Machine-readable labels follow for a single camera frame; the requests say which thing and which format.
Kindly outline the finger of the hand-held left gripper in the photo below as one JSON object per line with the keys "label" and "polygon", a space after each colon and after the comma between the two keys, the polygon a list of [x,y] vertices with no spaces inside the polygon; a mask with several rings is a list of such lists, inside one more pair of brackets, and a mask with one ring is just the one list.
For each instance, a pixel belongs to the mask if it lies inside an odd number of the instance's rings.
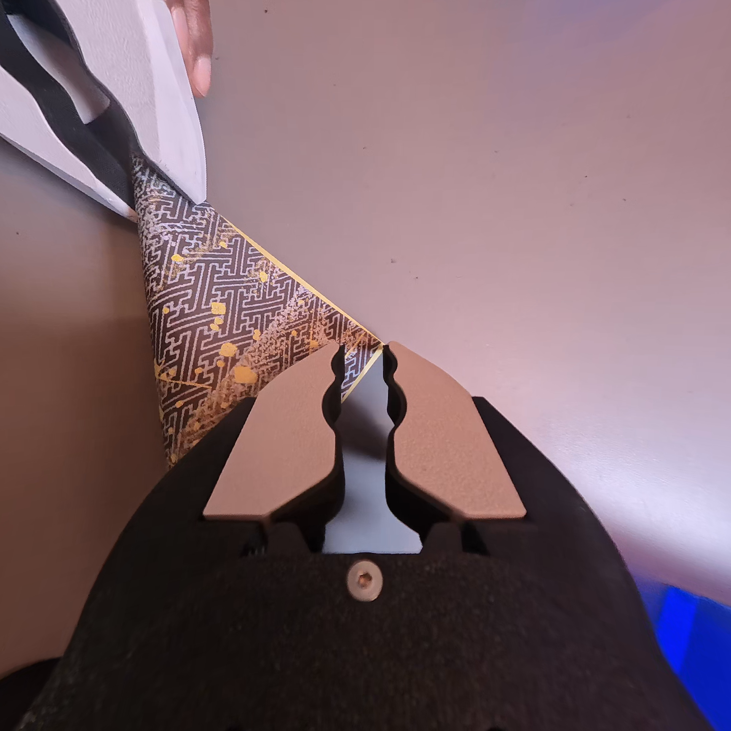
{"label": "finger of the hand-held left gripper", "polygon": [[126,119],[83,65],[61,13],[2,12],[1,66],[2,138],[135,220]]}
{"label": "finger of the hand-held left gripper", "polygon": [[12,2],[60,12],[83,65],[126,119],[139,156],[193,203],[206,199],[206,155],[194,97],[164,2]]}

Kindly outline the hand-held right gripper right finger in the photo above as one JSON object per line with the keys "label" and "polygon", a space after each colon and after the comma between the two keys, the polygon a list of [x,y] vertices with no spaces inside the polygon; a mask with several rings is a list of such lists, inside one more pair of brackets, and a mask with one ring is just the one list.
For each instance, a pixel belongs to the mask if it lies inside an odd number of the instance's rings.
{"label": "hand-held right gripper right finger", "polygon": [[398,342],[385,347],[386,498],[426,537],[437,523],[522,519],[526,509],[470,393]]}

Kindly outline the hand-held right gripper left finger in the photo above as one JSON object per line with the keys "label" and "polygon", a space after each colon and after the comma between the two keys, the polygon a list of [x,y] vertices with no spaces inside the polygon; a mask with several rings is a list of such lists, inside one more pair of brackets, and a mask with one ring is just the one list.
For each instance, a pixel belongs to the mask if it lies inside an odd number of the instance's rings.
{"label": "hand-held right gripper left finger", "polygon": [[327,343],[267,384],[204,509],[207,519],[291,522],[324,537],[344,499],[335,422],[342,405],[344,347]]}

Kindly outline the yellow backed black patterned paper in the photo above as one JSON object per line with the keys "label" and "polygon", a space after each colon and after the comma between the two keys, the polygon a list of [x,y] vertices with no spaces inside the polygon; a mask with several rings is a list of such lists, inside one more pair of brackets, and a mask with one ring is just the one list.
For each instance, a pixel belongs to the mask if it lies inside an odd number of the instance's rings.
{"label": "yellow backed black patterned paper", "polygon": [[344,346],[345,398],[382,342],[140,156],[132,177],[168,464],[243,398],[330,342]]}

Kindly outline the blue plastic bin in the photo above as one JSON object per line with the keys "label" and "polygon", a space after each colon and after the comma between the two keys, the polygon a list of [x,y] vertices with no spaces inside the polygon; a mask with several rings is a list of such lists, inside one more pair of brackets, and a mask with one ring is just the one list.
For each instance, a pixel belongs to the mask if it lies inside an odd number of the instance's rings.
{"label": "blue plastic bin", "polygon": [[635,577],[656,639],[715,729],[730,729],[730,608]]}

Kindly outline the person's left hand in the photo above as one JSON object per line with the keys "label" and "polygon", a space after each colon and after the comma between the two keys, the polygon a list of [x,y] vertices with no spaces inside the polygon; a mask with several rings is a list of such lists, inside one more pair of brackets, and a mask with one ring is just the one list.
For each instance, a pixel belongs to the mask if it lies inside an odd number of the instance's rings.
{"label": "person's left hand", "polygon": [[204,98],[211,86],[214,51],[209,1],[166,1],[175,26],[193,95]]}

